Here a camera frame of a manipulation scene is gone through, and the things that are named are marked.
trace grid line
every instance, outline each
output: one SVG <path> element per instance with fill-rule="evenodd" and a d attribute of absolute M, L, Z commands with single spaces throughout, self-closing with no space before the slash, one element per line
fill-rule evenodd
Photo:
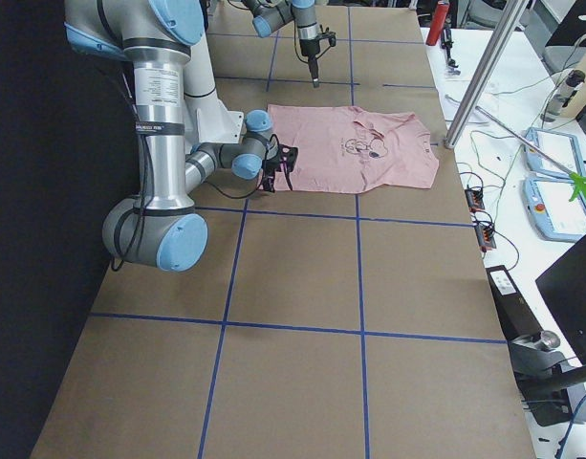
<path fill-rule="evenodd" d="M 212 320 L 204 318 L 192 318 L 192 317 L 168 317 L 168 316 L 149 316 L 149 315 L 136 315 L 136 314 L 121 314 L 121 313 L 90 313 L 90 317 L 102 317 L 102 318 L 126 318 L 131 320 L 154 320 L 160 322 L 181 322 L 181 323 L 196 323 L 200 325 L 226 325 L 227 327 L 239 327 L 239 328 L 262 328 L 270 330 L 282 330 L 282 331 L 293 331 L 293 332 L 310 332 L 310 333 L 324 333 L 324 334 L 335 334 L 335 335 L 358 335 L 360 336 L 360 330 L 348 330 L 345 328 L 325 328 L 325 327 L 311 327 L 305 325 L 284 325 L 277 323 L 260 323 L 260 322 L 240 322 L 240 321 L 222 321 Z M 419 340 L 431 340 L 431 341 L 456 341 L 456 342 L 469 342 L 469 343 L 480 343 L 480 344 L 507 344 L 504 339 L 485 339 L 485 338 L 468 338 L 468 337 L 448 337 L 440 335 L 421 335 L 413 333 L 397 333 L 397 332 L 379 332 L 372 330 L 365 330 L 364 335 L 367 337 L 383 337 L 392 339 L 419 339 Z"/>
<path fill-rule="evenodd" d="M 360 240 L 360 212 L 358 195 L 355 195 L 357 213 L 358 310 L 360 316 L 360 363 L 362 372 L 362 412 L 365 432 L 365 459 L 371 458 L 369 435 L 369 389 L 367 383 L 367 344 L 365 339 L 365 302 L 362 288 L 362 242 Z"/>
<path fill-rule="evenodd" d="M 350 7 L 347 9 L 348 12 L 348 36 L 350 40 L 348 41 L 349 44 L 349 52 L 350 52 L 350 104 L 354 105 L 354 65 L 352 61 L 352 18 L 350 17 Z"/>
<path fill-rule="evenodd" d="M 235 247 L 235 256 L 233 258 L 233 266 L 231 268 L 231 278 L 228 283 L 227 303 L 225 304 L 225 311 L 223 313 L 223 320 L 220 328 L 220 337 L 218 338 L 218 347 L 216 349 L 216 358 L 214 359 L 214 369 L 212 370 L 212 380 L 209 385 L 209 393 L 207 395 L 206 414 L 204 416 L 204 424 L 201 431 L 201 441 L 199 444 L 199 451 L 197 452 L 197 459 L 203 459 L 204 449 L 206 447 L 207 427 L 209 425 L 209 415 L 211 413 L 212 401 L 214 400 L 214 390 L 216 388 L 216 379 L 218 377 L 218 369 L 220 367 L 220 358 L 223 352 L 223 344 L 225 342 L 225 332 L 227 330 L 228 310 L 231 304 L 231 297 L 233 294 L 233 285 L 235 284 L 235 274 L 237 272 L 237 262 L 239 260 L 239 253 L 242 247 L 242 239 L 244 237 L 244 225 L 246 224 L 246 211 L 248 210 L 248 199 L 244 203 L 244 211 L 242 214 L 242 221 L 239 225 L 239 233 L 237 235 L 237 246 Z"/>
<path fill-rule="evenodd" d="M 215 207 L 195 207 L 197 210 L 212 210 L 218 212 L 237 212 L 242 213 L 243 210 L 239 208 L 215 208 Z M 273 215 L 284 217 L 302 217 L 302 218 L 323 218 L 328 220 L 349 220 L 356 221 L 356 216 L 351 215 L 331 215 L 318 213 L 296 213 L 296 212 L 280 212 L 277 210 L 246 210 L 247 214 L 254 215 Z M 472 223 L 455 223 L 455 222 L 429 222 L 425 220 L 408 220 L 404 218 L 381 218 L 381 217 L 361 217 L 358 219 L 361 222 L 377 222 L 377 223 L 403 223 L 407 225 L 428 225 L 433 227 L 453 227 L 453 228 L 474 228 Z"/>

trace blue tape line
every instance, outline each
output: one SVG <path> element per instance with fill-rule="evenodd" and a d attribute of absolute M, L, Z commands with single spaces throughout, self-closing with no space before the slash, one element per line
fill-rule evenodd
<path fill-rule="evenodd" d="M 403 339 L 427 339 L 433 341 L 456 341 L 456 342 L 477 342 L 481 344 L 507 344 L 504 339 L 482 339 L 482 338 L 465 338 L 465 337 L 442 337 L 437 335 L 415 335 L 408 333 L 390 333 L 390 332 L 365 332 L 369 337 L 385 338 L 403 338 Z"/>
<path fill-rule="evenodd" d="M 350 37 L 350 102 L 351 105 L 354 105 L 354 66 L 352 64 L 352 19 L 350 17 L 350 7 L 348 7 L 348 36 Z"/>
<path fill-rule="evenodd" d="M 288 213 L 288 212 L 277 212 L 272 210 L 249 210 L 248 213 L 257 215 L 279 215 L 285 217 L 307 217 L 307 218 L 325 218 L 335 220 L 356 220 L 357 217 L 347 217 L 345 215 L 320 215 L 317 213 Z"/>
<path fill-rule="evenodd" d="M 355 207 L 357 213 L 357 261 L 358 261 L 358 310 L 360 317 L 360 363 L 362 371 L 362 411 L 364 416 L 365 431 L 365 459 L 371 457 L 371 444 L 369 436 L 369 393 L 367 383 L 367 350 L 365 339 L 365 301 L 362 288 L 362 243 L 360 240 L 360 210 L 358 195 L 355 195 Z"/>
<path fill-rule="evenodd" d="M 303 325 L 280 325 L 272 323 L 255 323 L 255 322 L 230 322 L 222 320 L 210 320 L 206 318 L 192 318 L 192 317 L 170 317 L 170 316 L 147 316 L 136 314 L 119 314 L 119 313 L 89 313 L 90 317 L 105 317 L 105 318 L 128 318 L 132 320 L 155 320 L 162 322 L 184 322 L 184 323 L 198 323 L 201 325 L 226 325 L 232 327 L 248 327 L 248 328 L 268 328 L 272 330 L 291 330 L 299 332 L 315 332 L 315 333 L 333 333 L 338 335 L 361 335 L 361 330 L 346 330 L 343 328 L 321 328 L 308 327 Z M 429 339 L 435 341 L 459 341 L 459 342 L 478 342 L 487 344 L 506 344 L 507 342 L 501 339 L 482 339 L 482 338 L 465 338 L 465 337 L 444 337 L 439 335 L 417 335 L 395 332 L 375 332 L 364 331 L 365 336 L 384 337 L 384 338 L 398 338 L 398 339 Z"/>
<path fill-rule="evenodd" d="M 201 323 L 207 325 L 222 325 L 222 320 L 209 320 L 205 318 L 190 317 L 166 317 L 166 316 L 144 316 L 135 314 L 118 314 L 118 313 L 90 313 L 91 317 L 108 317 L 108 318 L 132 318 L 135 320 L 156 320 L 161 322 L 185 322 Z"/>
<path fill-rule="evenodd" d="M 382 86 L 384 88 L 434 89 L 435 91 L 437 91 L 437 88 L 435 86 L 422 86 L 422 85 L 416 85 L 416 84 L 389 84 L 389 83 L 384 83 L 384 84 L 382 84 Z"/>
<path fill-rule="evenodd" d="M 278 325 L 272 323 L 227 322 L 231 327 L 262 328 L 270 330 L 290 330 L 294 332 L 334 333 L 337 335 L 360 335 L 359 330 L 345 330 L 341 328 L 305 327 L 299 325 Z"/>
<path fill-rule="evenodd" d="M 197 459 L 202 459 L 204 456 L 204 448 L 206 446 L 207 426 L 209 424 L 209 415 L 212 409 L 212 401 L 214 399 L 214 389 L 216 387 L 216 378 L 218 377 L 218 369 L 220 367 L 220 358 L 223 352 L 223 344 L 225 342 L 225 331 L 227 330 L 228 309 L 231 304 L 231 297 L 233 295 L 233 286 L 235 285 L 235 274 L 237 273 L 237 262 L 239 260 L 239 253 L 242 248 L 242 239 L 244 237 L 244 225 L 246 224 L 246 211 L 248 210 L 248 199 L 244 203 L 244 213 L 242 214 L 242 221 L 239 225 L 239 233 L 237 235 L 237 247 L 235 248 L 235 257 L 233 258 L 233 267 L 231 268 L 231 279 L 228 283 L 227 303 L 225 304 L 225 312 L 223 314 L 223 323 L 220 329 L 220 337 L 218 338 L 218 348 L 216 350 L 216 359 L 214 360 L 214 369 L 212 371 L 212 381 L 209 385 L 209 394 L 207 395 L 206 415 L 204 416 L 204 425 L 201 431 L 201 442 L 199 444 L 199 452 Z"/>
<path fill-rule="evenodd" d="M 204 207 L 204 206 L 195 206 L 197 210 L 215 210 L 218 212 L 234 212 L 234 213 L 244 213 L 242 208 L 211 208 L 211 207 Z"/>
<path fill-rule="evenodd" d="M 429 225 L 433 227 L 475 228 L 472 223 L 425 222 L 424 220 L 402 220 L 398 218 L 360 217 L 363 222 L 406 223 L 408 225 Z"/>
<path fill-rule="evenodd" d="M 280 36 L 280 31 L 278 30 L 275 34 L 275 42 L 273 42 L 273 54 L 271 55 L 271 64 L 270 64 L 270 73 L 267 76 L 267 86 L 265 87 L 265 92 L 268 93 L 270 91 L 271 85 L 271 74 L 273 73 L 273 63 L 275 62 L 275 52 L 277 51 L 277 40 Z"/>
<path fill-rule="evenodd" d="M 215 210 L 222 212 L 243 212 L 240 209 L 234 208 L 204 208 L 195 207 L 198 210 Z M 247 210 L 247 213 L 256 215 L 274 215 L 284 217 L 304 217 L 304 218 L 324 218 L 327 220 L 352 220 L 355 221 L 357 217 L 346 215 L 329 215 L 318 213 L 293 213 L 293 212 L 278 212 L 275 210 Z M 378 223 L 405 223 L 407 225 L 429 225 L 433 227 L 454 227 L 454 228 L 474 228 L 472 223 L 451 223 L 451 222 L 429 222 L 425 220 L 406 220 L 402 218 L 379 218 L 379 217 L 358 217 L 361 222 L 378 222 Z"/>

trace wire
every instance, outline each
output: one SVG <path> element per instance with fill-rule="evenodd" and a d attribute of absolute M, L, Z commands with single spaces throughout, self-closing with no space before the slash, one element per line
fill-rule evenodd
<path fill-rule="evenodd" d="M 277 145 L 277 149 L 280 149 L 280 140 L 278 139 L 278 137 L 275 134 L 271 134 L 269 143 L 271 144 L 271 142 L 275 140 L 275 145 Z M 265 148 L 265 157 L 263 158 L 263 162 L 267 160 L 267 155 L 270 152 L 270 148 Z M 254 189 L 250 192 L 250 193 L 246 193 L 242 196 L 233 196 L 228 194 L 226 191 L 223 191 L 221 188 L 219 188 L 216 184 L 209 182 L 208 180 L 204 181 L 204 184 L 211 186 L 212 188 L 214 188 L 216 191 L 218 191 L 220 194 L 222 194 L 223 196 L 225 196 L 226 198 L 229 199 L 247 199 L 250 196 L 252 196 L 256 191 L 258 191 L 261 187 L 261 185 L 263 184 L 263 178 L 265 177 L 265 169 L 263 169 L 263 171 L 261 172 L 261 178 L 257 179 L 256 181 L 256 186 L 254 187 Z"/>
<path fill-rule="evenodd" d="M 513 271 L 513 269 L 518 266 L 518 263 L 520 261 L 520 251 L 518 250 L 518 248 L 515 246 L 515 244 L 513 244 L 511 242 L 511 239 L 509 239 L 506 235 L 500 233 L 499 231 L 497 231 L 496 229 L 494 230 L 494 234 L 498 234 L 499 236 L 501 236 L 503 239 L 505 239 L 507 242 L 509 242 L 511 244 L 511 246 L 513 247 L 513 249 L 515 250 L 515 263 L 513 263 L 513 266 L 511 266 L 511 268 L 507 268 L 507 271 Z"/>
<path fill-rule="evenodd" d="M 471 167 L 471 164 L 469 164 L 469 163 L 465 163 L 465 162 L 459 161 L 456 164 L 465 165 L 465 166 L 467 166 L 469 168 L 469 172 L 473 172 L 473 167 Z"/>
<path fill-rule="evenodd" d="M 294 27 L 293 27 L 293 42 L 294 42 L 294 54 L 296 55 L 296 58 L 297 58 L 297 59 L 299 59 L 299 60 L 300 60 L 302 63 L 304 63 L 304 64 L 309 64 L 309 62 L 308 62 L 307 60 L 303 60 L 303 59 L 301 58 L 301 56 L 299 55 L 299 50 L 297 50 L 297 47 L 296 47 L 296 24 L 295 24 L 295 25 L 294 25 Z M 315 60 L 319 60 L 319 59 L 320 59 L 321 57 L 323 57 L 323 56 L 324 56 L 324 55 L 327 53 L 327 51 L 329 51 L 331 48 L 333 48 L 333 47 L 332 47 L 332 46 L 329 44 L 329 47 L 328 47 L 326 50 L 324 50 L 322 53 L 320 53 L 319 55 L 317 55 L 317 56 L 315 57 Z"/>
<path fill-rule="evenodd" d="M 575 411 L 573 412 L 573 416 L 571 416 L 571 421 L 569 422 L 569 426 L 567 427 L 567 431 L 564 434 L 564 437 L 562 437 L 562 440 L 560 440 L 558 442 L 560 444 L 560 448 L 556 452 L 555 459 L 562 458 L 562 454 L 564 453 L 564 447 L 567 445 L 567 440 L 569 440 L 569 434 L 571 433 L 571 429 L 573 428 L 573 424 L 575 422 L 575 418 L 577 417 L 577 413 L 579 412 L 579 409 L 581 408 L 581 406 L 583 405 L 583 403 L 585 401 L 586 401 L 586 395 L 584 395 L 581 398 L 581 400 L 579 401 L 579 403 L 575 407 Z"/>
<path fill-rule="evenodd" d="M 515 94 L 515 93 L 519 93 L 520 91 L 522 91 L 523 89 L 529 89 L 532 88 L 533 86 L 536 86 L 539 83 L 542 83 L 543 81 L 545 81 L 546 79 L 550 79 L 551 76 L 546 76 L 545 78 L 540 79 L 539 81 L 533 83 L 533 84 L 529 84 L 528 86 L 522 86 L 521 88 L 518 88 L 514 91 L 501 91 L 499 93 L 491 93 L 493 96 L 501 96 L 501 95 L 509 95 L 509 94 Z"/>
<path fill-rule="evenodd" d="M 482 179 L 482 177 L 480 177 L 479 175 L 477 175 L 475 172 L 472 172 L 472 171 L 464 171 L 464 172 L 459 172 L 458 175 L 470 175 L 471 177 L 477 177 L 479 179 L 479 181 L 480 181 L 480 185 L 479 185 L 480 190 L 482 190 L 484 188 L 484 179 Z"/>
<path fill-rule="evenodd" d="M 518 147 L 517 151 L 515 152 L 515 156 L 511 160 L 510 168 L 508 169 L 507 173 L 505 174 L 505 177 L 503 178 L 503 187 L 499 191 L 498 198 L 496 198 L 496 211 L 494 213 L 494 221 L 495 222 L 499 218 L 499 208 L 500 208 L 500 205 L 501 205 L 501 198 L 503 197 L 503 191 L 505 191 L 505 183 L 507 182 L 507 179 L 508 179 L 508 177 L 511 174 L 511 170 L 513 169 L 513 165 L 515 164 L 515 160 L 517 159 L 517 157 L 518 157 L 518 155 L 520 154 L 521 151 L 522 151 L 522 145 L 520 145 Z"/>
<path fill-rule="evenodd" d="M 567 124 L 570 124 L 570 123 L 572 123 L 573 121 L 575 121 L 575 118 L 572 118 L 572 119 L 568 120 L 567 122 L 563 122 L 562 124 L 560 124 L 560 125 L 558 125 L 558 126 L 552 127 L 552 128 L 550 128 L 550 130 L 551 130 L 551 131 L 555 131 L 556 129 L 560 129 L 561 127 L 564 127 L 564 126 L 566 126 Z"/>
<path fill-rule="evenodd" d="M 103 70 L 101 70 L 97 65 L 95 66 L 95 68 L 97 69 L 97 71 L 100 74 L 102 74 L 104 77 L 106 77 L 108 79 L 108 81 L 110 81 L 110 83 L 112 83 L 112 85 L 117 89 L 117 91 L 120 93 L 120 95 L 122 96 L 124 101 L 127 103 L 127 106 L 129 107 L 129 110 L 131 111 L 131 115 L 133 116 L 134 120 L 140 121 L 140 117 L 138 115 L 138 109 L 135 104 L 135 101 L 133 100 L 131 88 L 129 87 L 129 82 L 127 81 L 127 77 L 124 73 L 124 70 L 121 71 L 121 74 L 122 74 L 122 80 L 124 81 L 124 85 L 127 90 L 126 93 L 122 89 L 122 87 L 120 86 L 119 82 L 116 81 L 111 75 L 109 75 L 107 72 L 104 72 Z M 143 180 L 142 180 L 141 192 L 140 192 L 140 199 L 141 199 L 140 213 L 138 216 L 138 220 L 136 221 L 136 225 L 133 229 L 131 239 L 129 240 L 129 244 L 127 245 L 127 248 L 124 250 L 123 253 L 119 253 L 120 262 L 117 265 L 116 259 L 114 256 L 110 260 L 110 268 L 114 272 L 120 271 L 120 269 L 124 265 L 124 259 L 128 256 L 128 254 L 131 251 L 131 248 L 133 247 L 133 245 L 135 244 L 138 236 L 140 237 L 140 242 L 141 242 L 141 240 L 143 238 L 144 227 L 145 227 L 145 210 L 150 205 L 150 203 L 152 202 L 153 197 L 154 197 L 154 190 L 152 190 L 152 192 L 150 193 L 151 198 L 149 201 L 146 202 L 146 189 L 148 187 L 148 173 L 150 173 L 150 175 L 151 175 L 151 178 L 152 178 L 151 183 L 154 186 L 154 166 L 152 164 L 152 157 L 150 156 L 150 147 L 149 147 L 148 141 L 146 140 L 146 137 L 144 135 L 137 134 L 137 138 L 138 138 L 138 144 L 139 144 L 139 148 L 140 148 L 140 152 L 141 152 L 141 157 L 143 159 Z"/>
<path fill-rule="evenodd" d="M 482 160 L 480 159 L 480 153 L 478 151 L 477 148 L 477 143 L 473 137 L 473 134 L 482 134 L 484 136 L 490 137 L 492 139 L 496 139 L 496 140 L 501 140 L 501 139 L 512 139 L 513 136 L 494 136 L 488 132 L 485 131 L 480 131 L 480 130 L 472 130 L 469 133 L 469 137 L 471 139 L 471 149 L 473 150 L 473 153 L 475 153 L 475 158 L 477 159 L 477 164 L 483 168 L 486 172 L 489 172 L 490 174 L 492 174 L 494 177 L 498 178 L 499 180 L 501 180 L 501 182 L 503 182 L 503 186 L 505 186 L 505 178 L 502 177 L 501 175 L 497 174 L 496 172 L 494 172 L 492 169 L 486 167 L 485 165 L 482 164 Z"/>
<path fill-rule="evenodd" d="M 236 10 L 250 11 L 250 8 L 238 7 L 237 5 L 233 5 L 233 2 L 231 2 L 231 0 L 227 0 L 227 3 L 229 3 Z"/>

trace computer monitor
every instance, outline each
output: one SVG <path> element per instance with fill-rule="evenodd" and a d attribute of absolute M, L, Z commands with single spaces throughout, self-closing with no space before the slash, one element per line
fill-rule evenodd
<path fill-rule="evenodd" d="M 586 235 L 543 272 L 536 285 L 564 338 L 586 364 Z"/>

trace silver robot arm segment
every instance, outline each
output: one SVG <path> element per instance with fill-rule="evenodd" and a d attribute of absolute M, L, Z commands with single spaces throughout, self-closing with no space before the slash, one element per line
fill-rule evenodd
<path fill-rule="evenodd" d="M 104 245 L 123 261 L 187 270 L 207 242 L 187 193 L 217 167 L 250 180 L 280 161 L 269 116 L 251 112 L 237 144 L 243 115 L 216 95 L 198 0 L 66 0 L 65 11 L 76 51 L 134 67 L 141 190 L 110 211 Z"/>
<path fill-rule="evenodd" d="M 310 76 L 314 87 L 319 86 L 318 59 L 320 53 L 320 41 L 328 40 L 329 48 L 336 45 L 336 34 L 322 30 L 318 25 L 315 15 L 315 0 L 280 0 L 277 3 L 268 4 L 261 0 L 242 0 L 250 10 L 254 19 L 252 24 L 260 37 L 266 37 L 284 27 L 294 20 L 301 55 L 307 57 Z"/>

